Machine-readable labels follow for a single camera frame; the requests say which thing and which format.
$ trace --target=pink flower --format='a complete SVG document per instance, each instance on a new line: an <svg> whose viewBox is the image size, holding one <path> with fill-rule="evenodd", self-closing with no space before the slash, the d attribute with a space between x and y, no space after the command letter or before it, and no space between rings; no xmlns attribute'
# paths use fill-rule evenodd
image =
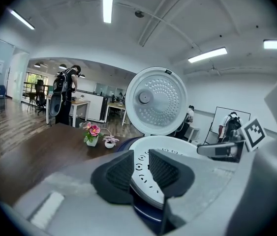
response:
<svg viewBox="0 0 277 236"><path fill-rule="evenodd" d="M89 132L93 135L93 136L97 136L100 133L100 128L97 125L93 125Z"/></svg>
<svg viewBox="0 0 277 236"><path fill-rule="evenodd" d="M84 127L84 129L90 129L90 127L91 127L91 122L88 122L86 127Z"/></svg>

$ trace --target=white pot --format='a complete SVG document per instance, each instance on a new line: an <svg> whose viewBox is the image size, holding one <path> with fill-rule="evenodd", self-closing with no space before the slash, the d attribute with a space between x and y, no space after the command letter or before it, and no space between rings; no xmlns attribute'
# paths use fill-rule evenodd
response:
<svg viewBox="0 0 277 236"><path fill-rule="evenodd" d="M89 140L86 141L87 145L92 147L94 147L97 144L97 142L98 142L98 136L93 138L92 142L90 142Z"/></svg>
<svg viewBox="0 0 277 236"><path fill-rule="evenodd" d="M110 144L107 141L105 141L104 145L106 146L106 148L113 148L114 144Z"/></svg>

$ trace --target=blue chair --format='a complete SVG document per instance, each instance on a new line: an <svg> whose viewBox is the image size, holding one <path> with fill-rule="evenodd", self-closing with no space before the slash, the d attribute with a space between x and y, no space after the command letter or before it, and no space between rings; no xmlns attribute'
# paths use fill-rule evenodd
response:
<svg viewBox="0 0 277 236"><path fill-rule="evenodd" d="M4 85L0 85L0 99L4 100L4 109L5 109L6 88Z"/></svg>

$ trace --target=dark wooden table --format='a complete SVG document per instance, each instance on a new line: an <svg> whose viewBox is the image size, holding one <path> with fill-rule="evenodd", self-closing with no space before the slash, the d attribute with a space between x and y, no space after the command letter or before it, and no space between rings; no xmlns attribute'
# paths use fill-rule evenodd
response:
<svg viewBox="0 0 277 236"><path fill-rule="evenodd" d="M48 175L68 165L107 155L100 138L96 147L83 142L84 130L56 124L36 134L0 158L0 200L13 205L21 195ZM127 140L117 137L118 145Z"/></svg>

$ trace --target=open lid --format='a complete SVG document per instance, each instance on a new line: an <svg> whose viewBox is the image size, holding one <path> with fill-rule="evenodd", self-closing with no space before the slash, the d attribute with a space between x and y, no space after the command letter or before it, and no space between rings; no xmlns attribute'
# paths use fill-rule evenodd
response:
<svg viewBox="0 0 277 236"><path fill-rule="evenodd" d="M145 136L168 135L183 122L186 101L186 88L179 76L163 67L150 67L129 83L125 107L132 124Z"/></svg>

